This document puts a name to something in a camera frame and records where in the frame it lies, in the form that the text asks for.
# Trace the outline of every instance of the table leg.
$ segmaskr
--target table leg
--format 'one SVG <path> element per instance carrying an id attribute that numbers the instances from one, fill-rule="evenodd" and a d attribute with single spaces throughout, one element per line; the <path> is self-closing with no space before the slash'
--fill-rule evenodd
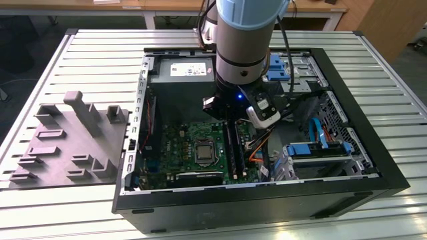
<path id="1" fill-rule="evenodd" d="M 157 29 L 155 16 L 155 11 L 143 11 L 147 29 Z"/>
<path id="2" fill-rule="evenodd" d="M 342 19 L 343 13 L 342 12 L 334 12 L 331 13 L 325 27 L 323 31 L 335 31 L 337 26 L 339 25 L 341 19 Z"/>

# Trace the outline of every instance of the green circuit board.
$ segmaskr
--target green circuit board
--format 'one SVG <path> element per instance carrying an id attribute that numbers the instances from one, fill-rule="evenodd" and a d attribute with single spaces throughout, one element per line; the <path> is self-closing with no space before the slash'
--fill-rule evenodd
<path id="1" fill-rule="evenodd" d="M 246 123 L 238 127 L 243 141 L 250 140 L 250 128 Z M 247 169 L 247 176 L 234 179 L 229 174 L 229 160 L 225 145 L 223 123 L 189 123 L 165 125 L 161 140 L 161 157 L 150 158 L 145 165 L 149 169 L 151 189 L 167 188 L 167 174 L 186 172 L 222 172 L 223 184 L 258 182 L 257 168 Z M 198 163 L 198 146 L 213 146 L 213 162 Z"/>

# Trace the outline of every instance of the black cable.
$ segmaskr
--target black cable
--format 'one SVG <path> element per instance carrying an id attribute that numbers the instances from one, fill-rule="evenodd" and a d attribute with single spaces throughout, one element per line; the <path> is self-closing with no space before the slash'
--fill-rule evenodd
<path id="1" fill-rule="evenodd" d="M 269 174 L 267 174 L 269 176 L 266 176 L 263 174 L 263 172 L 261 173 L 261 181 L 265 183 L 265 182 L 269 182 L 270 178 L 271 178 L 270 157 L 269 157 L 269 140 L 266 141 L 261 150 L 262 150 L 262 161 L 263 161 L 262 165 L 265 166 L 265 168 L 269 171 Z"/>
<path id="2" fill-rule="evenodd" d="M 298 98 L 295 98 L 286 105 L 286 109 L 281 111 L 281 118 L 286 118 L 287 116 L 290 116 L 303 101 L 306 101 L 313 97 L 321 97 L 325 93 L 326 93 L 325 90 L 318 90 L 318 91 L 299 95 Z"/>
<path id="3" fill-rule="evenodd" d="M 295 86 L 294 62 L 293 62 L 293 55 L 291 55 L 291 49 L 290 49 L 290 42 L 289 42 L 289 36 L 287 36 L 287 32 L 286 32 L 286 27 L 283 26 L 282 19 L 281 19 L 279 16 L 277 17 L 277 20 L 279 22 L 281 31 L 282 31 L 283 40 L 285 40 L 286 52 L 287 52 L 287 62 L 289 62 L 289 69 L 290 69 L 290 75 L 291 75 L 291 86 L 289 88 L 287 100 L 291 101 L 291 97 L 293 97 L 293 94 L 294 94 L 294 86 Z"/>
<path id="4" fill-rule="evenodd" d="M 194 16 L 190 16 L 190 17 L 189 17 L 187 22 L 186 22 L 186 26 L 187 26 L 187 24 L 190 23 L 190 20 L 193 19 L 193 17 L 194 17 Z"/>
<path id="5" fill-rule="evenodd" d="M 199 27 L 201 14 L 202 14 L 205 5 L 206 5 L 206 0 L 203 0 L 203 2 L 202 2 L 201 10 L 199 10 L 199 13 L 198 13 L 198 19 L 195 21 L 195 28 Z"/>
<path id="6" fill-rule="evenodd" d="M 161 16 L 163 19 L 165 19 L 165 21 L 166 21 L 166 25 L 167 26 L 175 26 L 177 27 L 177 29 L 182 29 L 182 27 L 179 26 L 179 25 L 177 25 L 174 22 L 171 22 L 171 21 L 169 21 L 167 20 L 167 18 L 165 17 L 165 16 Z"/>
<path id="7" fill-rule="evenodd" d="M 253 147 L 254 145 L 259 145 L 257 144 L 258 142 L 262 142 L 265 140 L 266 137 L 269 137 L 269 134 L 273 132 L 275 128 L 275 125 L 273 125 L 271 127 L 269 127 L 265 131 L 258 131 L 257 134 L 257 139 L 251 141 L 251 143 L 249 144 L 249 147 Z"/>
<path id="8" fill-rule="evenodd" d="M 211 11 L 211 9 L 214 8 L 215 4 L 217 4 L 217 1 L 214 0 L 213 3 L 211 3 L 211 5 L 207 7 L 203 15 L 201 16 L 199 21 L 198 21 L 198 32 L 199 32 L 198 38 L 199 38 L 199 43 L 201 43 L 201 45 L 202 45 L 202 47 L 203 47 L 205 49 L 207 48 L 207 45 L 206 45 L 206 43 L 205 43 L 205 41 L 203 41 L 203 37 L 202 37 L 202 22 L 205 22 L 205 19 L 206 19 L 206 17 L 207 17 L 207 14 L 209 14 L 209 12 Z"/>
<path id="9" fill-rule="evenodd" d="M 299 8 L 297 7 L 297 3 L 295 0 L 291 0 L 293 4 L 294 4 L 294 13 L 293 13 L 293 18 L 294 18 L 294 14 L 295 14 L 295 18 L 298 17 L 298 13 L 299 13 Z"/>

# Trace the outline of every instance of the slotted metal surface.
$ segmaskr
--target slotted metal surface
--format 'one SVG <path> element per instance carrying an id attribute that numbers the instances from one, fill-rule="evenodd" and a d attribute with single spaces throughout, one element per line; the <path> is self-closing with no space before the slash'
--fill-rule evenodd
<path id="1" fill-rule="evenodd" d="M 177 239 L 374 239 L 427 237 L 426 107 L 363 37 L 353 32 L 290 31 L 293 47 L 325 48 L 411 188 L 339 218 L 166 233 Z M 81 30 L 67 35 L 0 147 L 0 188 L 7 188 L 39 121 L 40 104 L 81 90 L 97 109 L 133 111 L 145 48 L 197 47 L 190 30 Z M 271 47 L 283 48 L 279 32 Z M 0 192 L 0 239 L 138 239 L 143 235 L 111 213 L 114 185 Z"/>

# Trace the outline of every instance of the wooden desk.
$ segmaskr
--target wooden desk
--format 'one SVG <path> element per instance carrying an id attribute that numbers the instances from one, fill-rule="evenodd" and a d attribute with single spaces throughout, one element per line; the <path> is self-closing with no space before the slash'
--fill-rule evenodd
<path id="1" fill-rule="evenodd" d="M 201 10 L 203 0 L 146 0 L 146 13 L 153 16 L 197 16 Z M 323 30 L 334 31 L 343 13 L 349 7 L 338 1 L 335 5 L 326 3 L 323 0 L 295 0 L 298 9 L 298 18 L 323 18 L 327 19 Z M 286 17 L 293 17 L 294 4 L 290 4 Z"/>
<path id="2" fill-rule="evenodd" d="M 95 5 L 93 0 L 0 0 L 0 15 L 32 16 L 143 16 L 147 29 L 155 29 L 155 16 L 197 16 L 203 0 L 122 0 L 117 4 Z M 325 31 L 334 31 L 343 13 L 345 3 L 295 0 L 299 18 L 329 19 Z M 286 13 L 291 17 L 294 5 Z"/>
<path id="3" fill-rule="evenodd" d="M 146 0 L 122 0 L 114 4 L 94 4 L 93 0 L 0 0 L 0 9 L 12 10 L 79 10 L 138 11 L 145 10 Z"/>
<path id="4" fill-rule="evenodd" d="M 146 0 L 146 10 L 151 11 L 199 11 L 203 0 Z M 335 5 L 325 0 L 295 0 L 299 13 L 346 13 L 349 8 L 338 1 Z"/>

